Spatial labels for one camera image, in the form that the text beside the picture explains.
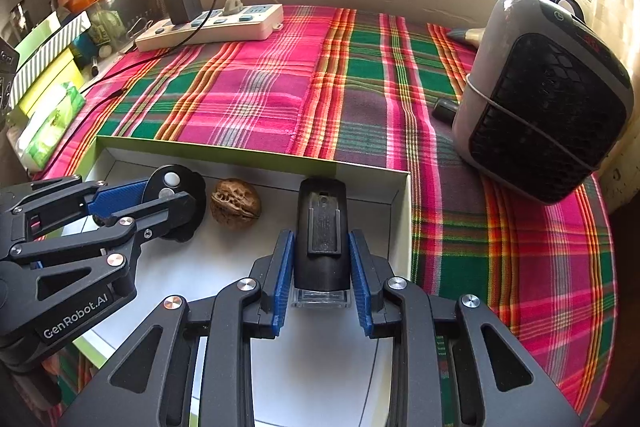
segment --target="white power strip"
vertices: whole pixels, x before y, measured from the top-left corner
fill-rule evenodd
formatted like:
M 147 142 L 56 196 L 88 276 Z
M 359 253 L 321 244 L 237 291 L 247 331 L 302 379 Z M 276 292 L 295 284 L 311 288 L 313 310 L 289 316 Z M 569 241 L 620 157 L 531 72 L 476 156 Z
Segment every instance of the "white power strip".
M 192 22 L 177 26 L 169 19 L 157 22 L 136 39 L 136 45 L 142 52 L 177 46 L 196 31 L 207 13 L 209 12 L 203 12 Z M 282 28 L 283 20 L 282 4 L 245 6 L 240 13 L 234 15 L 222 15 L 222 10 L 213 10 L 207 23 L 187 44 L 263 41 Z

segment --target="blue gripper pad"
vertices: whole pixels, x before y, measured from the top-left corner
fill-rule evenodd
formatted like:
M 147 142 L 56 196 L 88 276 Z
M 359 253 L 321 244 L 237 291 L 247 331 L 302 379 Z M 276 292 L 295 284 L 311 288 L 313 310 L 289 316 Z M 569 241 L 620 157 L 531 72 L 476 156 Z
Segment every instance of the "blue gripper pad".
M 351 255 L 351 285 L 353 286 L 353 297 L 358 309 L 358 318 L 365 335 L 371 338 L 373 333 L 373 317 L 371 316 L 371 291 L 364 277 L 360 252 L 356 245 L 353 232 L 349 233 L 349 254 Z
M 273 295 L 273 322 L 271 327 L 276 337 L 280 334 L 280 328 L 284 325 L 284 316 L 287 313 L 287 305 L 289 304 L 289 287 L 291 286 L 291 276 L 293 274 L 293 240 L 293 232 L 289 232 L 278 272 L 276 291 Z
M 104 219 L 114 212 L 142 203 L 146 182 L 147 180 L 144 180 L 101 190 L 96 194 L 94 201 L 89 203 L 89 214 Z

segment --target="white button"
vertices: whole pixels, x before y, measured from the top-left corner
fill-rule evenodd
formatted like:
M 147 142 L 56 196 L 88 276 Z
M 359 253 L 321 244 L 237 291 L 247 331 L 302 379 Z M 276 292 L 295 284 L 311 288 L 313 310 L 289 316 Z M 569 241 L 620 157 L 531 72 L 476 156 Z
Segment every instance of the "white button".
M 167 187 L 175 188 L 180 185 L 180 176 L 175 172 L 167 172 L 167 174 L 164 175 L 164 184 Z

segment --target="gray heater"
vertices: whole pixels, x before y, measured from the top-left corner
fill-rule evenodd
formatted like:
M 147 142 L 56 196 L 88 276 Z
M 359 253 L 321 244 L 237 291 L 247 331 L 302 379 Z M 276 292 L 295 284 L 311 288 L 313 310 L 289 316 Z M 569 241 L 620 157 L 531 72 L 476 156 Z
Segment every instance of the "gray heater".
M 598 169 L 634 106 L 620 61 L 549 0 L 499 0 L 467 80 L 452 128 L 457 152 L 544 204 Z

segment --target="power cord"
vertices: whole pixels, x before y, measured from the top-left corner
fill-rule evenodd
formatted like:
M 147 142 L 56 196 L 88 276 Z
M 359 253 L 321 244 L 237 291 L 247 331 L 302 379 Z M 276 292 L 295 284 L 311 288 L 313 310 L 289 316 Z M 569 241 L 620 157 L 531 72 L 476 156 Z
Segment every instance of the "power cord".
M 107 76 L 102 77 L 97 82 L 94 82 L 91 86 L 88 86 L 86 89 L 80 90 L 80 93 L 84 94 L 90 89 L 92 89 L 92 87 L 99 84 L 100 82 L 103 82 L 105 80 L 110 80 L 111 78 L 118 76 L 119 74 L 124 73 L 125 71 L 129 71 L 137 66 L 141 66 L 142 64 L 146 64 L 147 62 L 150 62 L 152 60 L 158 60 L 160 58 L 164 58 L 164 57 L 167 57 L 168 55 L 171 55 L 174 51 L 176 51 L 176 49 L 185 45 L 188 41 L 193 39 L 193 37 L 202 29 L 202 27 L 210 19 L 213 13 L 213 10 L 216 7 L 217 2 L 218 0 L 213 0 L 213 3 L 211 4 L 211 8 L 209 9 L 209 13 L 207 13 L 207 16 L 205 17 L 205 19 L 200 23 L 200 26 L 198 26 L 198 28 L 196 28 L 196 30 L 191 35 L 189 35 L 182 42 L 180 42 L 180 44 L 175 45 L 173 48 L 169 48 L 167 51 L 165 51 L 160 55 L 156 55 L 155 57 L 149 57 L 149 58 L 146 58 L 145 60 L 140 60 L 135 64 L 131 64 L 126 68 L 122 68 L 121 70 L 116 71 L 115 73 L 108 74 Z M 78 132 L 78 130 L 84 125 L 84 122 L 87 121 L 87 119 L 93 114 L 93 112 L 97 108 L 101 107 L 102 105 L 109 102 L 110 100 L 113 100 L 114 98 L 117 98 L 118 96 L 125 94 L 126 92 L 127 92 L 127 89 L 125 89 L 124 87 L 121 87 L 120 89 L 116 89 L 111 94 L 108 94 L 104 99 L 100 100 L 100 102 L 98 102 L 96 105 L 94 105 L 94 107 L 92 107 L 91 110 L 89 110 L 89 112 L 86 115 L 84 115 L 84 118 L 82 118 L 82 121 L 78 124 L 78 126 L 76 126 L 74 131 L 68 136 L 68 138 L 65 141 L 65 144 L 58 150 L 58 153 L 52 159 L 49 160 L 49 165 L 47 166 L 46 169 L 44 169 L 44 171 L 40 172 L 40 175 L 45 176 L 49 172 L 49 170 L 52 168 L 52 166 L 55 165 L 56 161 L 58 161 L 58 159 L 60 158 L 60 155 L 62 155 L 62 153 L 66 149 L 66 146 L 69 145 L 69 142 L 71 142 L 71 140 L 73 140 L 74 136 L 76 135 L 76 132 Z
M 164 53 L 162 53 L 160 55 L 157 55 L 156 57 L 149 57 L 149 58 L 146 58 L 145 60 L 140 60 L 139 62 L 136 62 L 135 64 L 131 64 L 131 65 L 127 66 L 126 68 L 122 68 L 121 70 L 116 71 L 115 73 L 108 74 L 107 76 L 102 77 L 97 82 L 94 82 L 91 86 L 88 86 L 86 89 L 80 90 L 80 93 L 84 94 L 87 91 L 89 91 L 90 89 L 92 89 L 92 87 L 94 87 L 96 84 L 99 84 L 100 82 L 103 82 L 105 80 L 110 80 L 114 76 L 118 76 L 119 74 L 124 73 L 125 71 L 129 71 L 129 70 L 131 70 L 131 69 L 133 69 L 133 68 L 135 68 L 137 66 L 141 66 L 142 64 L 146 64 L 147 62 L 149 62 L 151 60 L 156 60 L 156 59 L 159 59 L 159 58 L 165 58 L 168 55 L 171 55 L 174 51 L 176 51 L 176 49 L 180 48 L 181 46 L 183 46 L 187 42 L 189 42 L 191 39 L 193 39 L 194 36 L 203 28 L 203 26 L 211 18 L 211 15 L 213 13 L 213 10 L 216 7 L 216 3 L 217 2 L 218 2 L 218 0 L 213 0 L 213 3 L 211 4 L 211 8 L 209 9 L 209 12 L 207 13 L 207 16 L 205 17 L 205 19 L 200 23 L 200 26 L 198 26 L 196 28 L 196 30 L 191 35 L 189 35 L 187 38 L 185 38 L 179 44 L 176 44 L 173 48 L 169 48 L 167 51 L 165 51 Z

